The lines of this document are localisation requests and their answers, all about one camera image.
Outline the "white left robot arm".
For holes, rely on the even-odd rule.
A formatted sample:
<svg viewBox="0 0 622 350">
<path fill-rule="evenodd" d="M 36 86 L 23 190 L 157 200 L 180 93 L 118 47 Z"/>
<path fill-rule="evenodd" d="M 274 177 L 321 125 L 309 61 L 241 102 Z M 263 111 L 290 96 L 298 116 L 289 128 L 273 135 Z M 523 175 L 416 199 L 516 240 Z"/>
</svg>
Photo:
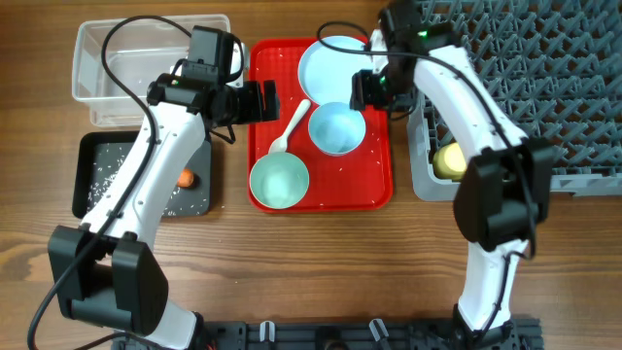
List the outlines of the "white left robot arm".
<svg viewBox="0 0 622 350">
<path fill-rule="evenodd" d="M 153 253 L 183 169 L 212 136 L 232 142 L 235 125 L 279 117 L 275 84 L 244 80 L 236 36 L 204 26 L 188 35 L 188 56 L 139 100 L 144 121 L 111 186 L 77 227 L 57 227 L 48 243 L 47 301 L 68 319 L 159 349 L 215 345 L 201 315 L 170 299 Z"/>
</svg>

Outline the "mint green bowl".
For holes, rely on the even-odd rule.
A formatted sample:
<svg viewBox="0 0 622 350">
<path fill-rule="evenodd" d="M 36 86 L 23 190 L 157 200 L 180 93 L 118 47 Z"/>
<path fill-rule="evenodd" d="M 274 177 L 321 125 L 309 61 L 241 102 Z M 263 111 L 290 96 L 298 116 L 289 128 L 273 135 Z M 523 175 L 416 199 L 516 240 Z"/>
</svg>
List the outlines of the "mint green bowl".
<svg viewBox="0 0 622 350">
<path fill-rule="evenodd" d="M 276 210 L 298 204 L 307 194 L 310 174 L 304 162 L 287 152 L 261 157 L 249 175 L 253 198 L 261 205 Z"/>
</svg>

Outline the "light blue rice bowl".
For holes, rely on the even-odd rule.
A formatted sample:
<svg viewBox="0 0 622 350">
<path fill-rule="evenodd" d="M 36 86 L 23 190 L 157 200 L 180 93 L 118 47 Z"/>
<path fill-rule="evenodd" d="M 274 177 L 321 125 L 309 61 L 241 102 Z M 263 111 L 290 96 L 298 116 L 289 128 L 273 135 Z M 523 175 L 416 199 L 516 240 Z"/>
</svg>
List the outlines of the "light blue rice bowl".
<svg viewBox="0 0 622 350">
<path fill-rule="evenodd" d="M 351 110 L 347 104 L 330 102 L 312 113 L 308 133 L 321 152 L 341 157 L 353 152 L 363 142 L 366 122 L 361 112 Z"/>
</svg>

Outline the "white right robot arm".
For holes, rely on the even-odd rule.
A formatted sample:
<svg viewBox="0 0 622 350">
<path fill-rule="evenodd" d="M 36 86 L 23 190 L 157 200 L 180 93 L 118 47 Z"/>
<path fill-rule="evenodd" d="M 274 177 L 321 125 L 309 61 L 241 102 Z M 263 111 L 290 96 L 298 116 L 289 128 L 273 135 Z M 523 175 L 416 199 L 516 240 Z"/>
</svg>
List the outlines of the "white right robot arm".
<svg viewBox="0 0 622 350">
<path fill-rule="evenodd" d="M 425 95 L 465 162 L 453 200 L 468 242 L 466 284 L 451 340 L 462 349 L 496 346 L 517 331 L 509 297 L 521 260 L 536 254 L 536 225 L 547 217 L 553 149 L 500 109 L 449 22 L 426 25 L 415 1 L 393 1 L 362 51 L 373 66 L 354 74 L 350 107 L 392 113 Z"/>
</svg>

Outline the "yellow plastic cup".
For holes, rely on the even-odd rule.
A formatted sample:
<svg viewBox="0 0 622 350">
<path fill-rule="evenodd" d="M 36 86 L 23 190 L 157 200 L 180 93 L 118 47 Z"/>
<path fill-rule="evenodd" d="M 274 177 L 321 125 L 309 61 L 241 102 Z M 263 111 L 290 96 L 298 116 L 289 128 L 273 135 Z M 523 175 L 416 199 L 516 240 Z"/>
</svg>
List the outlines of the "yellow plastic cup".
<svg viewBox="0 0 622 350">
<path fill-rule="evenodd" d="M 467 162 L 459 144 L 441 147 L 433 155 L 432 168 L 438 179 L 460 182 L 467 171 Z"/>
</svg>

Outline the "orange carrot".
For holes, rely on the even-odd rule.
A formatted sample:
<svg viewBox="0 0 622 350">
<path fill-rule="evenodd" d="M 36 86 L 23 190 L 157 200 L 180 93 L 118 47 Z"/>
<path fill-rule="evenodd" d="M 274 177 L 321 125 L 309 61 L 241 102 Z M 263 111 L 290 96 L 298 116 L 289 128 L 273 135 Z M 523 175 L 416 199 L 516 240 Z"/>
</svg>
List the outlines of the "orange carrot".
<svg viewBox="0 0 622 350">
<path fill-rule="evenodd" d="M 177 180 L 177 186 L 182 189 L 188 189 L 194 186 L 194 182 L 194 173 L 191 170 L 185 168 Z"/>
</svg>

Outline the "large light blue plate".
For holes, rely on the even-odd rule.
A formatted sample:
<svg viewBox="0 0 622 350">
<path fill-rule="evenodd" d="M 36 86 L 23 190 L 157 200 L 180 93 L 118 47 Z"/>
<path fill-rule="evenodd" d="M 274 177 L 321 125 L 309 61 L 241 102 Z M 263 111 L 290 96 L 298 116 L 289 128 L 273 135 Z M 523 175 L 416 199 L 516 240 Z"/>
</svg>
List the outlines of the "large light blue plate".
<svg viewBox="0 0 622 350">
<path fill-rule="evenodd" d="M 312 102 L 318 105 L 348 104 L 353 76 L 372 67 L 371 59 L 366 55 L 338 52 L 316 41 L 302 55 L 297 77 L 302 91 Z"/>
</svg>

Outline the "white plastic spoon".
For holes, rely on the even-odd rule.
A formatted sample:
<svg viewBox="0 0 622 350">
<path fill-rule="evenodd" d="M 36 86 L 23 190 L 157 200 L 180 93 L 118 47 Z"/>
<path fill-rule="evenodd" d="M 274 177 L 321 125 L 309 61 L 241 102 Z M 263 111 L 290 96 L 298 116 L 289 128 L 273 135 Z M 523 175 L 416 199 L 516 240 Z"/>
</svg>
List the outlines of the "white plastic spoon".
<svg viewBox="0 0 622 350">
<path fill-rule="evenodd" d="M 308 112 L 310 106 L 311 101 L 308 99 L 303 99 L 298 104 L 284 132 L 271 143 L 268 150 L 270 154 L 282 153 L 288 149 L 288 142 L 292 132 Z"/>
</svg>

